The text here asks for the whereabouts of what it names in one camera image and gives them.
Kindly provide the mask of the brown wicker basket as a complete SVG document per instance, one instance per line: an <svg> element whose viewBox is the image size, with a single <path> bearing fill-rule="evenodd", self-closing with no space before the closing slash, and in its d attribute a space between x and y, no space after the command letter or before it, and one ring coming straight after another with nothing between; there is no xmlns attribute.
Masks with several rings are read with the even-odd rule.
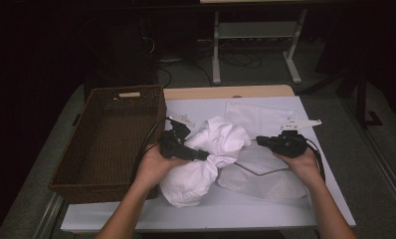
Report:
<svg viewBox="0 0 396 239"><path fill-rule="evenodd" d="M94 89L49 188L71 204L119 201L140 150L164 131L159 85Z"/></svg>

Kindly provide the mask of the white table board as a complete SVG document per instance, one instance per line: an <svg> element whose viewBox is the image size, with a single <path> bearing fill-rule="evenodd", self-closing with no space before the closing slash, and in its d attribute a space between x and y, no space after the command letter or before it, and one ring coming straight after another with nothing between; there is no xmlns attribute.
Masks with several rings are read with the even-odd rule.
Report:
<svg viewBox="0 0 396 239"><path fill-rule="evenodd" d="M209 100L167 100L169 113L187 115L197 123L192 133L206 119L223 116L226 103L292 110L299 119L308 119L299 97L236 98ZM350 226L355 220L339 186L323 157L326 185ZM95 233L107 222L118 202L70 204L61 229L73 233ZM202 202L193 207L171 206L159 193L147 200L136 225L138 232L280 230L314 227L316 224L309 196L300 199L259 199L235 193L213 184Z"/></svg>

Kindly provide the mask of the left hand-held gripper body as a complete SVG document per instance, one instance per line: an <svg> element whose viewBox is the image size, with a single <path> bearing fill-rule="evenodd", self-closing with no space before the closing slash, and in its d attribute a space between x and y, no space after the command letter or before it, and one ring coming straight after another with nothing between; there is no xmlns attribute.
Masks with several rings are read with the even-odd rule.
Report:
<svg viewBox="0 0 396 239"><path fill-rule="evenodd" d="M171 129L165 130L160 138L160 153L165 158L177 157L180 159L194 159L196 150L184 144L191 130L183 122L168 118Z"/></svg>

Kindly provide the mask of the white desk frame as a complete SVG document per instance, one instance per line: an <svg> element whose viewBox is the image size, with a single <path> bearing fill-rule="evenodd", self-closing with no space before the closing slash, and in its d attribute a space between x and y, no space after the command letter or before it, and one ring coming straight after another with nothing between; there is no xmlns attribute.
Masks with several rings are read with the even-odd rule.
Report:
<svg viewBox="0 0 396 239"><path fill-rule="evenodd" d="M289 47L283 51L283 57L294 84L300 84L301 78L294 62L297 42L303 27L307 10L299 12L295 21L270 22L220 22L219 13L215 13L213 27L212 77L215 85L221 84L219 41L233 39L275 39L291 40Z"/></svg>

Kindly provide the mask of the aluminium frame rail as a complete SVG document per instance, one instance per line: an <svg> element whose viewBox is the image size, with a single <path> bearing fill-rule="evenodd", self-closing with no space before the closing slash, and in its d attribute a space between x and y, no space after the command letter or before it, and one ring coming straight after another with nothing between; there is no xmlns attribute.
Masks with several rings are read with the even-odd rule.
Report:
<svg viewBox="0 0 396 239"><path fill-rule="evenodd" d="M367 146L369 147L369 150L373 154L376 163L379 166L379 169L387 187L389 188L394 200L396 201L396 174L390 167L388 161L386 160L385 154L381 151L380 147L375 142L372 135L367 130L364 130L362 132L362 135Z"/></svg>
<svg viewBox="0 0 396 239"><path fill-rule="evenodd" d="M46 210L37 226L33 239L52 239L55 225L63 208L64 199L57 193L53 193Z"/></svg>

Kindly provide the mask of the person's left hand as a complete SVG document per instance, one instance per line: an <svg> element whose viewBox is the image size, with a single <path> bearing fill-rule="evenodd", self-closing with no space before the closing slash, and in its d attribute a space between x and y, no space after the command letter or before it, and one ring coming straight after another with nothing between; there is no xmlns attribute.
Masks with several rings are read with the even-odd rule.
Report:
<svg viewBox="0 0 396 239"><path fill-rule="evenodd" d="M146 147L146 152L138 167L133 186L143 190L150 190L160 183L171 169L187 163L187 160L177 157L163 157L159 146L150 144Z"/></svg>

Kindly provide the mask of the person's right hand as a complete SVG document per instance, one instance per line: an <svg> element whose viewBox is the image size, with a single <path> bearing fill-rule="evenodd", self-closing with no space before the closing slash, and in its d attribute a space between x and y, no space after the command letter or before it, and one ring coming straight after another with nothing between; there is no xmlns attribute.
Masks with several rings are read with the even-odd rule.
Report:
<svg viewBox="0 0 396 239"><path fill-rule="evenodd" d="M316 156L311 149L307 148L302 155L296 158L289 158L277 153L275 153L275 157L286 163L306 187L312 188L317 183L323 182Z"/></svg>

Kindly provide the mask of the white mesh laundry bag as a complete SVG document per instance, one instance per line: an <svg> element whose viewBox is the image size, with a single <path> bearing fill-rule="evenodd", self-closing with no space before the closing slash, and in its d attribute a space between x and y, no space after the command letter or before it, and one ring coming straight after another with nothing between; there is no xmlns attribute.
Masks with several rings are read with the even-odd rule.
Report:
<svg viewBox="0 0 396 239"><path fill-rule="evenodd" d="M306 196L305 186L288 166L266 147L257 144L259 135L276 136L295 111L227 103L225 118L240 125L250 136L238 160L220 170L217 183L230 191L263 199L298 199Z"/></svg>

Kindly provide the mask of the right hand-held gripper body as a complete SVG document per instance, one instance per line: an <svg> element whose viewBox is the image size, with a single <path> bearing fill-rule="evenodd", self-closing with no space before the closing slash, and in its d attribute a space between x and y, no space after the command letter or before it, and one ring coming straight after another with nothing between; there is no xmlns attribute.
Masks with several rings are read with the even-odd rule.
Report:
<svg viewBox="0 0 396 239"><path fill-rule="evenodd" d="M317 148L309 144L309 139L298 132L300 129L317 125L321 125L320 119L289 119L281 126L282 132L269 139L269 149L289 158L303 155L308 148L318 153Z"/></svg>

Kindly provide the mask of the black floor stand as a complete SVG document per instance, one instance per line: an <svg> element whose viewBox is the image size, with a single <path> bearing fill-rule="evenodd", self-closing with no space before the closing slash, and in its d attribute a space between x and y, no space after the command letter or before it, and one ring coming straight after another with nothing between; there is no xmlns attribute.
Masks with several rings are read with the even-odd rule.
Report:
<svg viewBox="0 0 396 239"><path fill-rule="evenodd" d="M382 125L382 121L375 112L368 112L366 110L367 79L365 72L360 67L345 68L344 70L332 74L307 89L298 91L297 95L305 96L314 94L338 80L341 80L341 83L337 87L335 93L341 99L348 99L353 91L356 91L355 117L361 127L367 129L372 125Z"/></svg>

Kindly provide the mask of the white garment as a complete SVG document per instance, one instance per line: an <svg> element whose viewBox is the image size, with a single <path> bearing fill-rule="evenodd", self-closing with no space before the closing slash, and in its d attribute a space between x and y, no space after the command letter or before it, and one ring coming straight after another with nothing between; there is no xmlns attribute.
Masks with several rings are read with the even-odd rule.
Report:
<svg viewBox="0 0 396 239"><path fill-rule="evenodd" d="M198 205L217 179L218 171L234 163L251 139L240 125L214 117L205 120L184 144L210 154L205 161L194 160L171 169L161 181L162 194L176 207Z"/></svg>

